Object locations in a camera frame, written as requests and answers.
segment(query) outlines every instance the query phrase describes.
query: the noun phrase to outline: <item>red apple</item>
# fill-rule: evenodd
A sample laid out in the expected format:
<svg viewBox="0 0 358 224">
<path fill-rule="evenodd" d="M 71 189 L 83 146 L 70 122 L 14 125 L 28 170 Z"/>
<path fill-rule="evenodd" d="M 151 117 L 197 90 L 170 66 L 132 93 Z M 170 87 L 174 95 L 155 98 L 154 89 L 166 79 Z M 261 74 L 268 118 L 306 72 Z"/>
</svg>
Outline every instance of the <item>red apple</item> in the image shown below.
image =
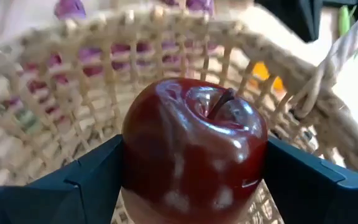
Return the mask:
<svg viewBox="0 0 358 224">
<path fill-rule="evenodd" d="M 262 179 L 263 117 L 233 89 L 149 85 L 125 117 L 122 196 L 136 224 L 235 222 Z"/>
</svg>

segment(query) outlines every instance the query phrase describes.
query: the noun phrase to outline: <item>basket weave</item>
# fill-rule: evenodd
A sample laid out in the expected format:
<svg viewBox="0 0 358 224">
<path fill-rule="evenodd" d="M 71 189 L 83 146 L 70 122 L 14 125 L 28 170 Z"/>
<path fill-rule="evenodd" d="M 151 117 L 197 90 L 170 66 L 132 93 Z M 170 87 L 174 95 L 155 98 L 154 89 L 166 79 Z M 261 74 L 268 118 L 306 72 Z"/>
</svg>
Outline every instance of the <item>basket weave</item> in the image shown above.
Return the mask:
<svg viewBox="0 0 358 224">
<path fill-rule="evenodd" d="M 165 39 L 178 44 L 163 49 Z M 186 48 L 186 39 L 200 46 Z M 153 43 L 154 48 L 137 53 L 139 40 Z M 209 53 L 208 41 L 219 44 L 223 54 Z M 131 50 L 112 55 L 113 43 L 129 44 Z M 80 49 L 90 47 L 101 53 L 80 60 Z M 332 162 L 336 148 L 346 166 L 358 171 L 358 125 L 331 91 L 335 74 L 357 47 L 358 22 L 314 67 L 239 22 L 162 7 L 104 12 L 84 21 L 67 20 L 32 30 L 0 43 L 0 185 L 29 183 L 120 133 L 126 111 L 145 86 L 164 77 L 184 77 L 188 70 L 195 78 L 237 89 L 254 102 L 270 130 L 283 140 Z M 195 63 L 162 63 L 167 52 L 191 55 Z M 50 56 L 56 53 L 62 63 L 50 66 Z M 148 61 L 147 66 L 139 66 L 140 59 Z M 116 71 L 112 61 L 130 66 Z M 265 81 L 251 72 L 259 61 L 271 73 Z M 36 69 L 24 71 L 30 64 Z M 83 67 L 97 66 L 103 67 L 101 74 L 84 74 Z M 181 72 L 167 72 L 177 66 Z M 62 75 L 67 79 L 63 84 L 57 78 Z M 282 98 L 272 91 L 277 77 L 287 90 Z M 251 79 L 260 90 L 247 85 Z M 39 85 L 35 91 L 34 83 Z M 288 112 L 293 105 L 298 119 Z M 310 126 L 317 132 L 317 149 L 303 135 L 303 128 Z M 112 223 L 130 222 L 119 199 Z M 282 222 L 262 183 L 239 223 Z"/>
</svg>

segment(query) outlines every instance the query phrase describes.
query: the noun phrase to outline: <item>orange object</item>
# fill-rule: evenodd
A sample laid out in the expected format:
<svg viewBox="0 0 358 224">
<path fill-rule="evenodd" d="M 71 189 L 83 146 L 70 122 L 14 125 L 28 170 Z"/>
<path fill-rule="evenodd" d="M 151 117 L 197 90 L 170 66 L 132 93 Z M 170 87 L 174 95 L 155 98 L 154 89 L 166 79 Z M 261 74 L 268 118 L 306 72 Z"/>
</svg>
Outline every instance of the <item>orange object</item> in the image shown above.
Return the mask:
<svg viewBox="0 0 358 224">
<path fill-rule="evenodd" d="M 252 70 L 252 73 L 254 74 L 254 76 L 257 76 L 257 77 L 261 78 L 262 80 L 266 80 L 270 76 L 269 71 L 267 70 L 267 68 L 263 62 L 256 63 L 254 69 Z M 249 83 L 253 86 L 258 87 L 258 83 L 255 80 L 250 80 Z M 277 77 L 274 80 L 273 88 L 277 92 L 284 91 L 283 82 L 280 79 L 280 77 Z"/>
</svg>

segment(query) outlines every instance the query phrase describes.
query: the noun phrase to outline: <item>apple stem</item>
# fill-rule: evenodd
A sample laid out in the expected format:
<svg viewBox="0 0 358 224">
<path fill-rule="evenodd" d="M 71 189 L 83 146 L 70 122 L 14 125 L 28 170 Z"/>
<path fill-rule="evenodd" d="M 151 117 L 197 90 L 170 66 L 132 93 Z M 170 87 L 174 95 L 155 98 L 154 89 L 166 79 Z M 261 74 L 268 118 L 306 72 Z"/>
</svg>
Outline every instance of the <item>apple stem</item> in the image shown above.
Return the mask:
<svg viewBox="0 0 358 224">
<path fill-rule="evenodd" d="M 218 114 L 218 111 L 221 109 L 221 107 L 228 101 L 234 100 L 234 96 L 236 95 L 236 91 L 232 88 L 228 88 L 223 92 L 221 97 L 218 99 L 218 102 L 212 107 L 211 112 L 207 115 L 208 119 L 214 119 L 215 116 Z"/>
</svg>

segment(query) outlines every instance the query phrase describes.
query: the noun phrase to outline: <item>table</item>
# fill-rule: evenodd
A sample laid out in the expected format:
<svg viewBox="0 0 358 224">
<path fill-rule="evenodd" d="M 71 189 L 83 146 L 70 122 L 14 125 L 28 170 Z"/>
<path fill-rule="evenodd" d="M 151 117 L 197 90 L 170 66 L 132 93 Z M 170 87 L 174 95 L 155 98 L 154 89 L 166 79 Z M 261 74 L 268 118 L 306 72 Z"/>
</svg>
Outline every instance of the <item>table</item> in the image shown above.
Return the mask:
<svg viewBox="0 0 358 224">
<path fill-rule="evenodd" d="M 30 27 L 50 24 L 56 18 L 53 7 L 57 0 L 10 0 L 0 1 L 0 40 L 19 35 Z M 128 4 L 146 3 L 157 0 L 118 0 L 119 7 Z M 109 0 L 83 0 L 88 14 L 98 9 L 112 6 Z M 229 14 L 233 18 L 244 21 L 248 26 L 263 32 L 273 42 L 290 49 L 298 57 L 317 65 L 327 54 L 330 46 L 337 38 L 337 9 L 324 8 L 321 15 L 319 39 L 311 44 L 305 44 L 294 33 L 290 32 L 281 22 L 261 7 L 253 6 L 252 0 L 216 0 L 217 14 Z M 340 76 L 334 91 L 350 107 L 353 116 L 358 121 L 358 71 L 349 74 L 344 71 Z"/>
</svg>

